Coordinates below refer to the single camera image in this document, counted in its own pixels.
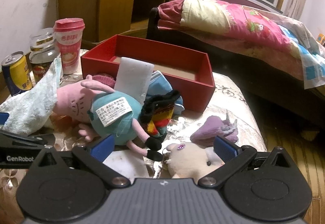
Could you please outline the light blue towel cloth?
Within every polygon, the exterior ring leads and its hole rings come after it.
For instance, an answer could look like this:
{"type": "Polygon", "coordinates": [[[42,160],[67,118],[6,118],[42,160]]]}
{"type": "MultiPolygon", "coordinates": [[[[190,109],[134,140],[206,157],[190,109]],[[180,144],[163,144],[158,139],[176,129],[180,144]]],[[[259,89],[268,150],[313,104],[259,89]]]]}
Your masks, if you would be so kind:
{"type": "Polygon", "coordinates": [[[1,104],[1,112],[9,114],[2,127],[4,131],[30,135],[45,125],[57,103],[61,71],[61,58],[55,58],[35,87],[1,104]]]}

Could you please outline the purple fuzzy cloth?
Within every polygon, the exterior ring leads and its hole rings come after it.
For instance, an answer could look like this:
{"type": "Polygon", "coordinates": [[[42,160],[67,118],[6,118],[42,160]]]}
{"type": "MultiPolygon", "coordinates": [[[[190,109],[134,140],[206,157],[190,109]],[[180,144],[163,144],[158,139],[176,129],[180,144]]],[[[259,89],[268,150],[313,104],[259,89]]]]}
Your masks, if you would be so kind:
{"type": "Polygon", "coordinates": [[[211,147],[213,146],[216,136],[222,136],[236,143],[238,141],[237,134],[237,120],[235,119],[235,121],[231,123],[227,112],[225,120],[215,115],[208,117],[204,124],[191,135],[190,140],[195,144],[211,147]]]}

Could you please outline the pink pig plush toy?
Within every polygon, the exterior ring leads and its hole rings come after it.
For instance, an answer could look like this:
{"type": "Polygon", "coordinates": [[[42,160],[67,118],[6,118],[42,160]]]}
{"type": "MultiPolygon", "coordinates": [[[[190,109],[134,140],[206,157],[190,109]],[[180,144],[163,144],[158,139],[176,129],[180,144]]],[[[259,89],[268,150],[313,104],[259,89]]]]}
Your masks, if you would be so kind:
{"type": "Polygon", "coordinates": [[[57,89],[53,112],[80,122],[79,135],[90,142],[112,135],[114,144],[126,146],[153,161],[162,161],[161,142],[140,125],[142,105],[126,93],[93,79],[91,75],[77,83],[57,89]]]}

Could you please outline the beige teddy bear plush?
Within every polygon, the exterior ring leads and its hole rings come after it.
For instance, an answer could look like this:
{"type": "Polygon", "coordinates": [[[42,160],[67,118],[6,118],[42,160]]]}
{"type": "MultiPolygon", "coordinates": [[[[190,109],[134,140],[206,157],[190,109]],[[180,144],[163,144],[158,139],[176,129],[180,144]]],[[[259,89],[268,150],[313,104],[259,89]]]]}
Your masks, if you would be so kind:
{"type": "Polygon", "coordinates": [[[192,178],[195,183],[224,165],[213,147],[192,142],[173,143],[166,147],[167,168],[172,178],[192,178]]]}

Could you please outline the pink knitted sock ball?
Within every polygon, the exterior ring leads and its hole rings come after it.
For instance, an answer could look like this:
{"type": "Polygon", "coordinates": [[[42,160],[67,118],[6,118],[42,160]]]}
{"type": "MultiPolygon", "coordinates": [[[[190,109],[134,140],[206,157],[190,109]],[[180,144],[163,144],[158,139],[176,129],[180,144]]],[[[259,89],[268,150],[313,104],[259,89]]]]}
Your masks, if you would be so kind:
{"type": "Polygon", "coordinates": [[[112,76],[110,76],[109,74],[93,75],[93,80],[99,81],[109,87],[112,87],[112,88],[114,88],[115,84],[116,84],[115,79],[112,76]]]}

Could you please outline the white foam sponge block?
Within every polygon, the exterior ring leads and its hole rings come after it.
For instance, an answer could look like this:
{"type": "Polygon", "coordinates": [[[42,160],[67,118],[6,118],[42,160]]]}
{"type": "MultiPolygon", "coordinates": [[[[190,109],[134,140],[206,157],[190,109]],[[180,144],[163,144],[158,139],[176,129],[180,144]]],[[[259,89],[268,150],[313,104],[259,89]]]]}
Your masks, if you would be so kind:
{"type": "Polygon", "coordinates": [[[143,105],[154,65],[132,58],[122,57],[114,89],[123,92],[143,105]]]}

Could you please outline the floral tablecloth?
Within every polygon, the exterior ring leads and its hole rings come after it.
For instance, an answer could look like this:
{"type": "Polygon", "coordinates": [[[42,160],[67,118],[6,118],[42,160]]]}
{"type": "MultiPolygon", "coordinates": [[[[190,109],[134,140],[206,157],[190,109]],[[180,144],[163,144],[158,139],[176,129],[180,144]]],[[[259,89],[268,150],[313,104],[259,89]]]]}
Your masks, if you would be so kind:
{"type": "MultiPolygon", "coordinates": [[[[189,142],[190,136],[199,129],[210,116],[218,116],[237,124],[238,144],[251,145],[258,151],[265,151],[266,146],[255,118],[242,95],[241,90],[227,76],[213,73],[215,91],[203,113],[185,110],[181,116],[174,117],[168,127],[167,136],[162,144],[161,153],[167,154],[167,146],[173,143],[189,142]]],[[[51,114],[43,127],[45,133],[53,133],[58,151],[70,150],[75,145],[83,145],[78,137],[77,126],[69,118],[51,114]]],[[[168,178],[169,172],[164,162],[141,159],[131,151],[117,149],[105,161],[117,172],[131,179],[135,177],[168,178]]],[[[16,203],[16,190],[25,169],[1,170],[1,223],[21,223],[24,219],[16,203]]]]}

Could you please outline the yellow blue drink can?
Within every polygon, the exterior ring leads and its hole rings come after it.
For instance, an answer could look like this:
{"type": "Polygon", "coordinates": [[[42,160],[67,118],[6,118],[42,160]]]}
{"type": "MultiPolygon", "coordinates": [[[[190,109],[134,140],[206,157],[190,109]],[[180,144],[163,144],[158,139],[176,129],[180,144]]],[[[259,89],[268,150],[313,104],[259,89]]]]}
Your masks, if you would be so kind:
{"type": "Polygon", "coordinates": [[[28,63],[24,52],[14,52],[1,62],[2,73],[11,96],[24,93],[33,88],[28,63]]]}

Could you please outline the red cardboard box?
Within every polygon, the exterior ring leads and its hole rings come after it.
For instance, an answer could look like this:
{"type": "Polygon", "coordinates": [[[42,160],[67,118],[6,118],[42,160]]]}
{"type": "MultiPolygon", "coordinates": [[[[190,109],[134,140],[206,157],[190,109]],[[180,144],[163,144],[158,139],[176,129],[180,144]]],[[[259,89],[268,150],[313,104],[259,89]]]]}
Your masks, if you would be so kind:
{"type": "Polygon", "coordinates": [[[116,77],[122,57],[154,64],[172,88],[178,90],[186,110],[202,113],[215,90],[208,55],[176,45],[131,36],[115,35],[81,56],[83,76],[116,77]]]}

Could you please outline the clear glass jar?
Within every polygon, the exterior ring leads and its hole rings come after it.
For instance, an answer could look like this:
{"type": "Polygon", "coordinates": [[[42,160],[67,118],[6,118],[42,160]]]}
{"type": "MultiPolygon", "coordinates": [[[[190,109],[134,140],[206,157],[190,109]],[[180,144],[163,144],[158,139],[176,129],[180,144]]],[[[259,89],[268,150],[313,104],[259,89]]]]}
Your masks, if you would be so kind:
{"type": "Polygon", "coordinates": [[[30,36],[29,61],[34,80],[38,83],[46,74],[55,58],[60,56],[52,27],[41,29],[30,36]]]}

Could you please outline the pink milk tea cup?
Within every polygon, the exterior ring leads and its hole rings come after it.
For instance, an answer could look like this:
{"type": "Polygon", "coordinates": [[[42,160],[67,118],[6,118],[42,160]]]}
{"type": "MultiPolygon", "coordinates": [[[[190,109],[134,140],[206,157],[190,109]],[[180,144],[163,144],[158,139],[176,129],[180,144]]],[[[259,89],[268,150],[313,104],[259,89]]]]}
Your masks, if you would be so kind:
{"type": "Polygon", "coordinates": [[[64,75],[77,71],[83,30],[85,23],[81,18],[59,19],[54,23],[56,46],[60,50],[64,75]]]}

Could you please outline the pink floral quilt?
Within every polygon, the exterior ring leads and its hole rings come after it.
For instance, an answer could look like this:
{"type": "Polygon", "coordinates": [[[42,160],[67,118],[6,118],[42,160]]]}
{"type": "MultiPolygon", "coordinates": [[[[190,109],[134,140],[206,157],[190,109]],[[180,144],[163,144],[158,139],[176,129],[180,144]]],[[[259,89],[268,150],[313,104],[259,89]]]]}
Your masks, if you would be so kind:
{"type": "Polygon", "coordinates": [[[220,49],[266,62],[324,86],[324,47],[298,20],[222,0],[173,0],[158,7],[160,30],[179,30],[220,49]]]}

